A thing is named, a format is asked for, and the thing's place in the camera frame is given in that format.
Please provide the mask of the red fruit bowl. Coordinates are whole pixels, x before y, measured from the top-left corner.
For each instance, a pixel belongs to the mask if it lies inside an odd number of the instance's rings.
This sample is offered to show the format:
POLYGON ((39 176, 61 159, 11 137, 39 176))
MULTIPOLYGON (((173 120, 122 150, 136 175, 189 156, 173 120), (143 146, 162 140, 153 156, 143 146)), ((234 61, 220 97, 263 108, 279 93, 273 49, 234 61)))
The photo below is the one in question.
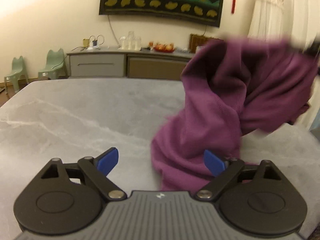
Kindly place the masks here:
POLYGON ((166 43, 166 44, 156 43, 153 46, 153 50, 161 53, 173 53, 175 51, 175 47, 173 43, 166 43))

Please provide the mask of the clear glass cups set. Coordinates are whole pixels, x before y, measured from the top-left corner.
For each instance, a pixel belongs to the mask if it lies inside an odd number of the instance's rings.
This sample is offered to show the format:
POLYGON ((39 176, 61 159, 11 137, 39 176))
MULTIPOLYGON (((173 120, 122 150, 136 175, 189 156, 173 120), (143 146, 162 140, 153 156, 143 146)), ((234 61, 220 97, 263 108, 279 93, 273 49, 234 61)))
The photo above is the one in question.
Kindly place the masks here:
POLYGON ((135 35, 134 31, 129 31, 127 36, 119 39, 119 49, 122 50, 141 50, 141 38, 135 35))

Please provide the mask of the left green plastic chair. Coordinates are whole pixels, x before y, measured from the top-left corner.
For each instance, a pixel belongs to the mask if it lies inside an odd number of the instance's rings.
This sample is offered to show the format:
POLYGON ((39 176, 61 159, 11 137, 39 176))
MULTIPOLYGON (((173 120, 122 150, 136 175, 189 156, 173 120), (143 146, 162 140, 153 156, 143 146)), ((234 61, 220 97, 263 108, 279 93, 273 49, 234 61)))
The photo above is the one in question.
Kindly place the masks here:
POLYGON ((4 77, 5 93, 8 94, 8 83, 10 82, 14 88, 14 92, 18 93, 20 91, 19 79, 21 77, 25 78, 27 84, 29 84, 29 77, 27 74, 27 68, 23 56, 19 58, 13 58, 11 72, 4 77))

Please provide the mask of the brown woven board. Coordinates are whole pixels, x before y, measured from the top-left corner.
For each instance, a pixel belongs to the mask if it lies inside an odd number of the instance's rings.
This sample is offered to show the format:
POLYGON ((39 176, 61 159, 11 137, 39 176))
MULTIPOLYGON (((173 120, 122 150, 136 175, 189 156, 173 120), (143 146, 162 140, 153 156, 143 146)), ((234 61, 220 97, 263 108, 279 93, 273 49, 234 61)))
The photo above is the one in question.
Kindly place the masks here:
POLYGON ((205 35, 190 34, 188 49, 191 53, 196 53, 196 48, 198 46, 202 47, 211 40, 220 40, 220 39, 214 38, 214 37, 208 37, 205 35))

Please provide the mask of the right green plastic chair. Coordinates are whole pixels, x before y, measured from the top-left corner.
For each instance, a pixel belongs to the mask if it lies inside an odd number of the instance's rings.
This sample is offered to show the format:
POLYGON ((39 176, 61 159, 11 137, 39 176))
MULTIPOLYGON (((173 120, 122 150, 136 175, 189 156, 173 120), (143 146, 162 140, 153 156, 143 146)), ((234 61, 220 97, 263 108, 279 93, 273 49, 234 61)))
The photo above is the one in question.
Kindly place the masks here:
POLYGON ((60 48, 58 51, 48 51, 46 65, 42 70, 39 70, 38 72, 39 80, 56 80, 60 76, 68 76, 66 57, 62 48, 60 48))

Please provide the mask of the grey brown sideboard cabinet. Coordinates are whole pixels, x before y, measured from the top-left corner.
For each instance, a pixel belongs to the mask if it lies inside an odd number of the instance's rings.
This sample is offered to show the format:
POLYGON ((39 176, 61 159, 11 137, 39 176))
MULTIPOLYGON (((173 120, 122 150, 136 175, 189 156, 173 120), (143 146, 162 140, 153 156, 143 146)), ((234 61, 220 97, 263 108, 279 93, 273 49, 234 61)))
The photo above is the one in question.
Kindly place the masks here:
POLYGON ((179 80, 194 54, 101 48, 68 54, 71 77, 128 77, 179 80))

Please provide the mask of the white curtain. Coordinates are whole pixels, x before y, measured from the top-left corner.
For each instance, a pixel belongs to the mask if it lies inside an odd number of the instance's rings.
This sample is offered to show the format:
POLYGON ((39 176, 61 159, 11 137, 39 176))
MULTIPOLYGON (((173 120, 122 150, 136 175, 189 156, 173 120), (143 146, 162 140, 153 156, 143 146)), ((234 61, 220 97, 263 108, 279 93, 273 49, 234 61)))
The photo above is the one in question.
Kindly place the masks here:
POLYGON ((254 0, 248 37, 310 44, 319 38, 319 0, 254 0))

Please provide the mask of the purple garment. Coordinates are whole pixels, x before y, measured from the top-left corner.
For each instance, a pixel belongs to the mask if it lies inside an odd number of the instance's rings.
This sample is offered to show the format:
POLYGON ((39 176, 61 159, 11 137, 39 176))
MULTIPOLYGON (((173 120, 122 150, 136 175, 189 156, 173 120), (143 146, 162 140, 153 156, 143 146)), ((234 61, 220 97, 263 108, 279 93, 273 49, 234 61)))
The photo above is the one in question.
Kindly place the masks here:
POLYGON ((184 108, 151 142, 162 190, 198 191, 212 178, 205 150, 239 158, 243 135, 295 123, 309 108, 318 59, 287 41, 208 42, 182 72, 184 108))

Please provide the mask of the green plastic chair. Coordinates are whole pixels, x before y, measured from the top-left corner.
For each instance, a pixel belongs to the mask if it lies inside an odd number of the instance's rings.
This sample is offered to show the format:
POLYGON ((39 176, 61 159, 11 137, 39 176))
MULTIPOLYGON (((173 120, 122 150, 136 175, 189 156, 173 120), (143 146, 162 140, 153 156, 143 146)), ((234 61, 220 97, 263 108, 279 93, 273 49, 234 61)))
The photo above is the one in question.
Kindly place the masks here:
POLYGON ((14 88, 14 92, 18 93, 20 91, 19 79, 21 77, 25 78, 27 84, 29 84, 29 77, 27 74, 27 68, 23 56, 19 58, 13 58, 11 72, 4 77, 5 93, 8 94, 8 83, 10 82, 14 88))
POLYGON ((46 65, 42 70, 39 70, 38 72, 39 80, 56 80, 60 76, 68 76, 66 57, 62 48, 60 48, 58 51, 48 51, 46 65))

